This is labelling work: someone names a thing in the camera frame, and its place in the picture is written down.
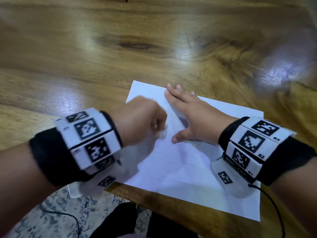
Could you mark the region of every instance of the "patterned rug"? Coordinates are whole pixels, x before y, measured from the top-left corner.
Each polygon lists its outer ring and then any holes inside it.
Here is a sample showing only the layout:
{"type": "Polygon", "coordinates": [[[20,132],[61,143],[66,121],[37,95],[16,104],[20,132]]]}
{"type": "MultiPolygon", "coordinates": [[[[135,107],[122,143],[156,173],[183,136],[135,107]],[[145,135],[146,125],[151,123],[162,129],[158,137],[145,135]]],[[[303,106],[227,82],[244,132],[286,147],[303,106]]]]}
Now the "patterned rug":
{"type": "MultiPolygon", "coordinates": [[[[88,238],[118,204],[128,202],[123,198],[103,192],[98,197],[71,198],[67,186],[49,196],[43,206],[50,211],[74,215],[79,221],[81,238],[88,238]]],[[[151,211],[138,207],[134,233],[145,236],[151,211]]],[[[70,216],[44,213],[36,206],[13,228],[9,238],[77,238],[77,223],[70,216]]]]}

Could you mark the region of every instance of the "black cable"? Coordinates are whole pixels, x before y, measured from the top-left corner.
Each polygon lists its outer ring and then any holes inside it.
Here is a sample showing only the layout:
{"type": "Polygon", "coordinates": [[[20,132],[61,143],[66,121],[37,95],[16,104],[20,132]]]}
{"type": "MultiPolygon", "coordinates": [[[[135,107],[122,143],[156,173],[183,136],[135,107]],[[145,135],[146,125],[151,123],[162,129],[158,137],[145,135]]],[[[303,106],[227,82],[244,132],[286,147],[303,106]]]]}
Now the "black cable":
{"type": "Polygon", "coordinates": [[[256,185],[248,184],[248,186],[252,187],[252,188],[256,188],[259,191],[263,192],[263,194],[265,194],[266,197],[268,197],[268,199],[272,202],[272,204],[273,204],[273,206],[274,206],[274,208],[275,208],[275,210],[277,212],[277,216],[278,216],[278,218],[280,220],[280,224],[281,224],[281,228],[282,228],[282,238],[285,238],[285,228],[284,228],[282,216],[281,216],[280,211],[277,208],[277,205],[275,204],[274,200],[264,190],[262,190],[261,188],[257,187],[256,185]]]}
{"type": "Polygon", "coordinates": [[[71,214],[63,213],[63,212],[57,212],[57,211],[49,211],[49,210],[46,210],[46,209],[43,207],[43,204],[40,204],[40,210],[43,211],[43,212],[45,212],[45,213],[60,214],[60,215],[65,215],[65,216],[71,216],[71,217],[73,217],[73,218],[76,220],[76,222],[77,222],[77,228],[78,228],[78,230],[77,230],[77,236],[78,236],[78,238],[79,238],[81,232],[80,232],[80,228],[79,228],[79,222],[78,222],[78,220],[77,220],[77,218],[76,218],[75,216],[73,216],[73,215],[71,215],[71,214]]]}

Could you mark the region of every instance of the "wooden table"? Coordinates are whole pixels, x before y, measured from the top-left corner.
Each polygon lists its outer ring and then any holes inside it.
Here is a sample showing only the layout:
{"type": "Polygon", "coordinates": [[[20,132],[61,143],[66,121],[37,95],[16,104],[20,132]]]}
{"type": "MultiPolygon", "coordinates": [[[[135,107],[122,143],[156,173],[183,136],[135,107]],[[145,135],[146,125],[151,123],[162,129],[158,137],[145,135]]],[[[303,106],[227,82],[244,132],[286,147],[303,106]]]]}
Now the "wooden table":
{"type": "MultiPolygon", "coordinates": [[[[305,5],[0,0],[0,148],[52,127],[56,116],[123,104],[133,80],[179,83],[200,96],[262,110],[316,148],[316,5],[305,5]]],[[[108,191],[206,237],[281,235],[263,196],[258,223],[126,185],[108,191]]],[[[288,237],[307,236],[285,209],[283,219],[288,237]]]]}

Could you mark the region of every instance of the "leg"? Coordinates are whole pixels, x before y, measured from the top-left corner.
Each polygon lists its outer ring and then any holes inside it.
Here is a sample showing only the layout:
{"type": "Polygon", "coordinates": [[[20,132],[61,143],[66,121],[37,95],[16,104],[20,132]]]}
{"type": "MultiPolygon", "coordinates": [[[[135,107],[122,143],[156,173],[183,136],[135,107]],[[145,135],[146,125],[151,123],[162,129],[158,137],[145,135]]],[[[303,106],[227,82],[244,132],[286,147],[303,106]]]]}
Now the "leg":
{"type": "Polygon", "coordinates": [[[115,238],[133,234],[138,213],[133,203],[121,203],[111,212],[90,238],[115,238]]]}
{"type": "Polygon", "coordinates": [[[152,212],[146,237],[162,238],[167,236],[198,238],[198,235],[195,232],[185,228],[180,224],[177,224],[174,221],[171,221],[163,216],[152,212]]]}

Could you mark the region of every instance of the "sheet of paper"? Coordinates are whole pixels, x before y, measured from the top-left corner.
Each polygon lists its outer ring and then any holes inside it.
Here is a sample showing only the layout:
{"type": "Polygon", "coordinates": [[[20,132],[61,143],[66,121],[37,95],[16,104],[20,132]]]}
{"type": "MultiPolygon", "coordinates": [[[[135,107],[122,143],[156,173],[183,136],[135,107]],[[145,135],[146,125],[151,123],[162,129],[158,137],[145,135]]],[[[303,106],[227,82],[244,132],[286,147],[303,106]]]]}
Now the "sheet of paper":
{"type": "MultiPolygon", "coordinates": [[[[172,136],[184,126],[166,101],[165,90],[155,85],[133,81],[127,102],[138,95],[155,100],[168,114],[168,129],[166,138],[156,141],[153,152],[138,164],[139,171],[125,184],[260,221],[258,190],[248,198],[234,198],[224,193],[212,174],[210,164],[223,152],[219,146],[204,146],[203,142],[195,142],[197,146],[202,145],[195,147],[190,143],[171,142],[172,136]]],[[[263,117],[263,112],[258,110],[199,98],[237,118],[263,117]]]]}

